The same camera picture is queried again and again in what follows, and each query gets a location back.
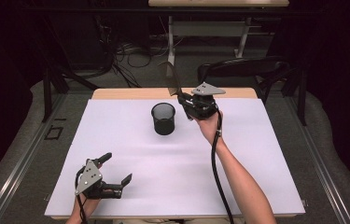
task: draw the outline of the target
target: wooden table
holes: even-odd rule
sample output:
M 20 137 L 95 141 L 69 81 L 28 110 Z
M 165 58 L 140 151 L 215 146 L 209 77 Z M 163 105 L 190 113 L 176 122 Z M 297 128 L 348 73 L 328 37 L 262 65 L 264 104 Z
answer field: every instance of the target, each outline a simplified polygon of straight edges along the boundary
M 149 0 L 151 7 L 287 7 L 288 0 Z M 168 22 L 168 62 L 175 64 L 174 35 L 180 36 L 240 36 L 235 57 L 242 58 L 251 18 L 244 21 L 174 21 Z
M 215 99 L 224 111 L 223 130 L 232 153 L 260 184 L 279 217 L 303 214 L 300 195 L 288 170 L 265 107 L 253 89 L 227 88 Z M 175 107 L 175 130 L 156 134 L 151 108 Z M 102 200 L 92 218 L 225 217 L 210 161 L 210 145 L 198 125 L 189 121 L 167 89 L 100 89 L 84 111 L 46 216 L 68 218 L 74 201 L 74 178 L 86 159 L 107 152 L 113 157 L 100 169 L 106 183 L 117 184 L 132 173 L 122 198 Z M 222 166 L 217 173 L 235 217 L 233 199 Z

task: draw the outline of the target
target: silver gripper plate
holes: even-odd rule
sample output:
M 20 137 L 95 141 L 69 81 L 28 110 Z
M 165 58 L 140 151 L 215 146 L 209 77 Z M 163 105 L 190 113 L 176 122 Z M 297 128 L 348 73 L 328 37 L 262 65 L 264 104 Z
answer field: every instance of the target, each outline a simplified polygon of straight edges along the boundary
M 210 84 L 207 84 L 206 82 L 202 83 L 201 85 L 197 86 L 194 90 L 191 91 L 194 94 L 197 95 L 215 95 L 215 94 L 224 94 L 225 91 L 222 89 L 219 89 L 217 87 L 214 87 Z
M 100 173 L 99 169 L 95 166 L 93 161 L 88 161 L 87 165 L 85 166 L 84 173 L 82 173 L 82 176 L 76 188 L 76 195 L 84 192 L 85 189 L 92 186 L 101 178 L 102 174 Z

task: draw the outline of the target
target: electrical cord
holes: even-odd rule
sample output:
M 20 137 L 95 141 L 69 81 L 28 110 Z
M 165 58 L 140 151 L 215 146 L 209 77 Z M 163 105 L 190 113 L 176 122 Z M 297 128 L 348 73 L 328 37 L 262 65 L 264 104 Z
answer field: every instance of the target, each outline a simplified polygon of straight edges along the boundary
M 230 207 L 228 206 L 227 199 L 225 198 L 223 188 L 221 187 L 220 179 L 218 177 L 217 168 L 216 168 L 216 146 L 217 146 L 217 140 L 221 136 L 221 126 L 222 126 L 222 117 L 217 105 L 216 105 L 216 111 L 218 113 L 218 121 L 217 121 L 217 131 L 216 131 L 215 139 L 212 144 L 212 154 L 211 154 L 212 169 L 213 169 L 213 175 L 215 176 L 218 192 L 220 193 L 221 200 L 224 203 L 225 209 L 230 219 L 230 223 L 234 224 L 232 213 L 231 213 Z

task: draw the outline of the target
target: pencil cup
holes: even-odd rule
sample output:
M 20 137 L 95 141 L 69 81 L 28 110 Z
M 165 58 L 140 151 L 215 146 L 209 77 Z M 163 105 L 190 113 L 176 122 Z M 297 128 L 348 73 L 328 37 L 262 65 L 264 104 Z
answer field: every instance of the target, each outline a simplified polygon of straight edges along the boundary
M 160 135 L 168 135 L 175 130 L 175 108 L 167 103 L 154 105 L 151 109 L 154 130 Z

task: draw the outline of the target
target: white paper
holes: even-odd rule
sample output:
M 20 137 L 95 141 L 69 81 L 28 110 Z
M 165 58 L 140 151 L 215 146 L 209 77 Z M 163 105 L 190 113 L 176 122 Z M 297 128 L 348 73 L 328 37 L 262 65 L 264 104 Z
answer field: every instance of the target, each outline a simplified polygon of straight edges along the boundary
M 224 113 L 223 136 L 234 156 L 255 177 L 276 215 L 303 214 L 304 208 L 288 170 L 265 107 L 258 99 L 216 99 Z M 175 107 L 175 130 L 154 131 L 151 108 Z M 69 149 L 46 216 L 68 217 L 74 203 L 76 172 L 86 159 L 107 152 L 103 180 L 131 183 L 122 199 L 104 199 L 94 217 L 226 216 L 211 166 L 211 147 L 195 121 L 187 120 L 177 100 L 89 100 Z M 217 171 L 235 215 L 241 214 L 219 159 Z

